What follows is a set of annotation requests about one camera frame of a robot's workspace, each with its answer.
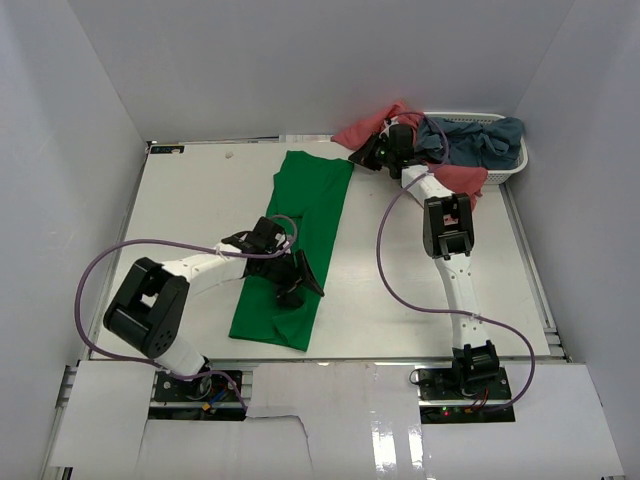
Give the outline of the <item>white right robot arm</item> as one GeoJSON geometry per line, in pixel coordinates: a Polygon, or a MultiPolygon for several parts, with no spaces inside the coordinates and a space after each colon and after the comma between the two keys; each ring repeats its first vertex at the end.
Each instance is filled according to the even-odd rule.
{"type": "Polygon", "coordinates": [[[445,187],[429,166],[418,163],[412,141],[408,125],[392,124],[369,135],[349,160],[372,171],[386,168],[422,204],[424,250],[441,277],[452,321],[452,388],[472,399],[500,368],[495,346],[479,318],[472,280],[472,203],[468,195],[445,187]]]}

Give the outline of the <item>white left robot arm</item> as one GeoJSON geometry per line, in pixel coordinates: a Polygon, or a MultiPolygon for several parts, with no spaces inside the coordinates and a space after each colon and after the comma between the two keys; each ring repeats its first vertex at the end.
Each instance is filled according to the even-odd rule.
{"type": "Polygon", "coordinates": [[[304,305],[301,291],[318,297],[324,291],[303,250],[274,218],[261,217],[250,231],[222,239],[213,248],[198,247],[183,259],[136,260],[103,316],[103,325],[138,353],[177,377],[188,398],[199,399],[211,387],[207,359],[179,335],[187,300],[222,284],[246,277],[271,283],[276,304],[304,305]]]}

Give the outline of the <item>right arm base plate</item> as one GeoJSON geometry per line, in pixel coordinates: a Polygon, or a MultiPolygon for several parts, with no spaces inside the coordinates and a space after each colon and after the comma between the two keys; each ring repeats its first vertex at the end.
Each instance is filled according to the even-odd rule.
{"type": "Polygon", "coordinates": [[[460,389],[451,368],[416,368],[408,377],[418,389],[423,425],[514,423],[512,406],[498,409],[511,400],[506,370],[501,367],[486,385],[460,389]]]}

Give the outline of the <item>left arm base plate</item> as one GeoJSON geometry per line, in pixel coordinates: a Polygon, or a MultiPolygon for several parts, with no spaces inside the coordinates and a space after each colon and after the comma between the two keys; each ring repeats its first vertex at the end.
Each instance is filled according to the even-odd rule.
{"type": "Polygon", "coordinates": [[[226,370],[189,382],[173,378],[165,372],[156,376],[148,418],[164,421],[231,421],[246,418],[245,408],[237,393],[242,392],[243,372],[226,370]]]}

